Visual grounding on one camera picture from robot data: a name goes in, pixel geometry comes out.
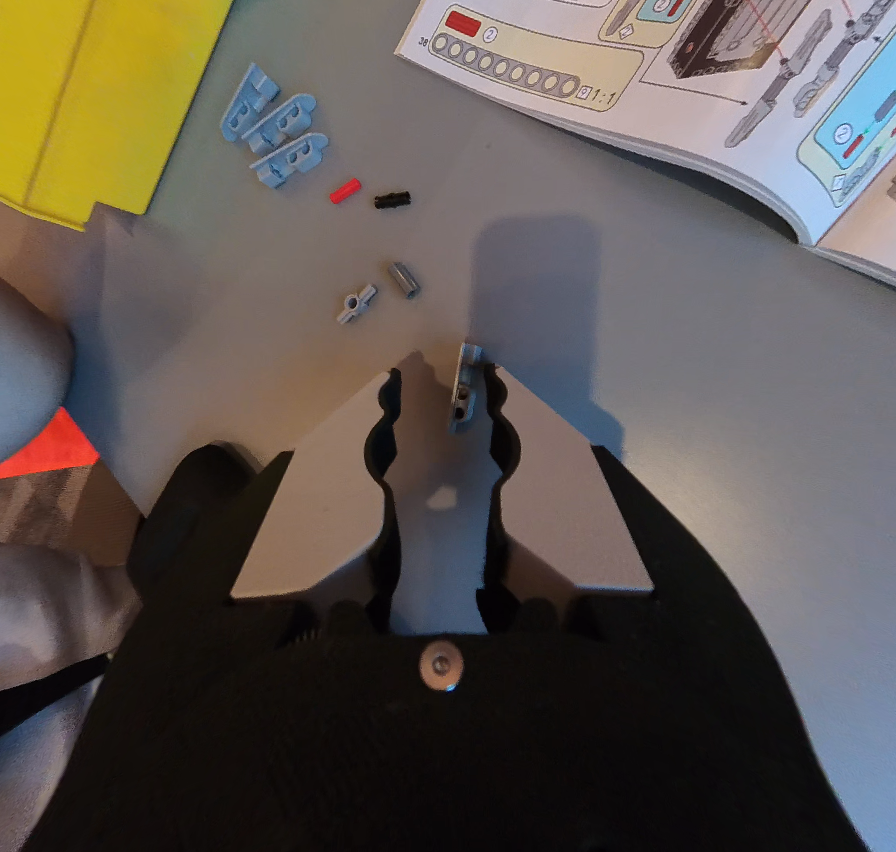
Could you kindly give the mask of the yellow cardboard box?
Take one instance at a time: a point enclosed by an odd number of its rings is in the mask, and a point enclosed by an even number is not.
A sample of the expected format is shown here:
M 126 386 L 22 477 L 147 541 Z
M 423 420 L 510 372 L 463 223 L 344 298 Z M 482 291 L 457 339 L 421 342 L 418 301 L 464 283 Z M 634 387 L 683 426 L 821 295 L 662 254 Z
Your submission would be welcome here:
M 1 200 L 148 210 L 233 0 L 1 0 Z

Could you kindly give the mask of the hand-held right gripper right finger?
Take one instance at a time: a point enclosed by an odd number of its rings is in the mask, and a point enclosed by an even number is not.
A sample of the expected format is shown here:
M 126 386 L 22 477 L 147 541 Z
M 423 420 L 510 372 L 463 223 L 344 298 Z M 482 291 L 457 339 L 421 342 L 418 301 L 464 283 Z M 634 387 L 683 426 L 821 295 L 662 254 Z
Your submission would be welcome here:
M 505 367 L 487 365 L 484 381 L 499 469 L 477 589 L 487 632 L 509 630 L 532 599 L 566 622 L 586 597 L 650 595 L 654 583 L 588 438 Z

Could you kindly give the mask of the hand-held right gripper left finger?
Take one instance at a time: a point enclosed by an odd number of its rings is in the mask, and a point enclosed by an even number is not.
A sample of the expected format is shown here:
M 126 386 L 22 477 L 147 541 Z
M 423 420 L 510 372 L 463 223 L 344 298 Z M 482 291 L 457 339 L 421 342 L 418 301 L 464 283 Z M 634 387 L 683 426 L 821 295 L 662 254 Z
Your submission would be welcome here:
M 399 369 L 377 374 L 296 445 L 231 589 L 297 600 L 324 619 L 343 601 L 387 633 L 401 569 L 393 490 Z

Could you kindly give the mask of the building instruction booklet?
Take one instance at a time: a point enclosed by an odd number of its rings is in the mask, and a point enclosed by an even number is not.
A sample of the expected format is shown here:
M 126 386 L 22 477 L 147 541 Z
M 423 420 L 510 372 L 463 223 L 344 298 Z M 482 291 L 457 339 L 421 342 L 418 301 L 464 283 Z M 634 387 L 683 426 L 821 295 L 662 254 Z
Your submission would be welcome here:
M 894 286 L 895 0 L 421 0 L 395 54 L 709 175 Z

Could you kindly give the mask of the small grey toy brick piece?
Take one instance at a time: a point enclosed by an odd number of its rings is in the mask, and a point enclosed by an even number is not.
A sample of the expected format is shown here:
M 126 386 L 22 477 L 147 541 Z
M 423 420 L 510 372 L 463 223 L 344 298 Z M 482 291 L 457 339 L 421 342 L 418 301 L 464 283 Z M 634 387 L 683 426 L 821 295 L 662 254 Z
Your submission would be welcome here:
M 456 433 L 473 418 L 476 403 L 476 377 L 483 365 L 481 346 L 463 342 L 454 377 L 448 432 Z

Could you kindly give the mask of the grey desk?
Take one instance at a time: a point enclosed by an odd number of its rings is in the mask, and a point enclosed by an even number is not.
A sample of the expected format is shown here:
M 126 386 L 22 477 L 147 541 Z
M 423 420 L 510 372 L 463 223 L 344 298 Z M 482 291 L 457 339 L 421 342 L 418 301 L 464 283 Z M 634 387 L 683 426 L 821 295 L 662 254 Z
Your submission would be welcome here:
M 486 417 L 446 424 L 460 344 L 483 345 L 715 558 L 850 819 L 894 850 L 893 291 L 719 183 L 402 61 L 419 1 L 236 1 L 148 214 L 96 207 L 70 243 L 75 415 L 148 505 L 188 451 L 230 442 L 265 464 L 411 355 L 392 624 L 473 632 L 497 471 Z M 277 189 L 219 128 L 252 62 L 280 86 L 260 120 L 308 94 L 304 134 L 330 140 Z M 374 207 L 400 190 L 408 207 Z

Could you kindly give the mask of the grey cross connector brick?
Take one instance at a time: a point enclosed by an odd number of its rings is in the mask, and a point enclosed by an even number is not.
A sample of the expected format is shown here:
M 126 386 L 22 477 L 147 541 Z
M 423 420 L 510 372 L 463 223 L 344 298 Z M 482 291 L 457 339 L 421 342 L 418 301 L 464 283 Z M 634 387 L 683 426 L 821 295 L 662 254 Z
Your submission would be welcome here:
M 342 312 L 337 317 L 338 323 L 341 325 L 348 324 L 367 312 L 370 303 L 377 296 L 377 293 L 376 286 L 367 285 L 360 292 L 346 296 Z

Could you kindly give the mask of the orange sheet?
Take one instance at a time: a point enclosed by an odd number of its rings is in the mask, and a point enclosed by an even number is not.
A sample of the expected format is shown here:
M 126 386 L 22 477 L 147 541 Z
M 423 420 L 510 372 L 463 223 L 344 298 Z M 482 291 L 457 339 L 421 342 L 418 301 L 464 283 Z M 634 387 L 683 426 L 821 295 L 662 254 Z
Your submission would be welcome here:
M 1 479 L 95 465 L 99 455 L 65 408 L 32 441 L 1 464 Z

